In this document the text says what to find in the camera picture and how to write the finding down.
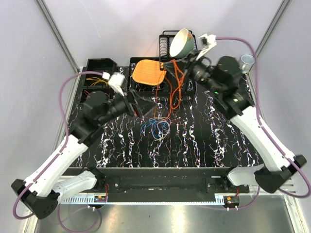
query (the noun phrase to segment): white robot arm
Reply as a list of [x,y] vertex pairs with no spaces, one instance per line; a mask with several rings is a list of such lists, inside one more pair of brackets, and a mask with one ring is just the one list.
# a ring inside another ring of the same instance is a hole
[[124,113],[142,117],[155,107],[154,102],[143,100],[135,91],[123,91],[123,80],[124,76],[118,73],[109,79],[108,84],[117,93],[113,100],[107,100],[101,91],[90,93],[83,103],[82,114],[73,122],[66,147],[61,151],[65,138],[37,171],[25,180],[16,179],[12,183],[12,189],[39,219],[47,217],[59,203],[75,194],[90,189],[95,192],[103,190],[106,177],[95,167],[71,179],[57,181],[102,135],[105,123]]
[[[184,79],[192,79],[210,91],[216,108],[246,135],[264,161],[259,166],[232,168],[227,179],[233,186],[259,185],[265,191],[274,193],[297,172],[288,159],[299,168],[307,161],[303,155],[294,155],[288,150],[263,119],[260,118],[259,124],[255,106],[248,94],[239,89],[242,71],[234,57],[223,56],[214,67],[203,63],[204,54],[216,45],[216,36],[205,34],[199,38],[203,49],[192,51],[180,61],[185,70]],[[272,140],[280,146],[286,157],[275,147]]]

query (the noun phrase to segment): white ruler strip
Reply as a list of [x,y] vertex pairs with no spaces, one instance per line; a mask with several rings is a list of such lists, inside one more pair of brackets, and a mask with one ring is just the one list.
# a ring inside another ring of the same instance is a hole
[[75,195],[62,202],[62,204],[78,205],[224,205],[224,197],[215,194],[215,201],[194,201],[194,202],[105,202],[104,196],[100,195]]

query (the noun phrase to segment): marble-patterned tabletop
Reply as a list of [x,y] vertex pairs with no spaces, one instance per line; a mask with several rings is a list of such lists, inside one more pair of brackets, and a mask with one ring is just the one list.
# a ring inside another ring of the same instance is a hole
[[[118,71],[128,76],[128,67]],[[245,77],[240,88],[250,94]],[[78,88],[69,126],[81,110]],[[89,150],[79,156],[71,167],[211,167],[254,166],[262,163],[257,151],[245,135],[215,109],[213,98],[203,87],[197,86],[195,98],[184,98],[180,108],[171,115],[170,134],[155,140],[144,118],[123,115],[104,126],[104,133]],[[166,117],[168,98],[157,100],[157,114]]]

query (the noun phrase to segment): orange sponge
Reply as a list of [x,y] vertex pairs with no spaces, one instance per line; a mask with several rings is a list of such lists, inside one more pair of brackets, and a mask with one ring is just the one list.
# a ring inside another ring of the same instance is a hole
[[132,78],[137,83],[157,86],[163,82],[165,75],[166,71],[160,70],[160,62],[145,59],[137,63]]

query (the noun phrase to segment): metal cup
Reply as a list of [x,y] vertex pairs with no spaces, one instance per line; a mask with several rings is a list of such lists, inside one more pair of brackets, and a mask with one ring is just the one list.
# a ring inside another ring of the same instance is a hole
[[242,70],[242,74],[248,73],[254,63],[255,58],[253,56],[244,54],[240,61],[240,69]]
[[186,57],[194,48],[194,38],[187,29],[180,30],[170,46],[170,56],[176,59]]

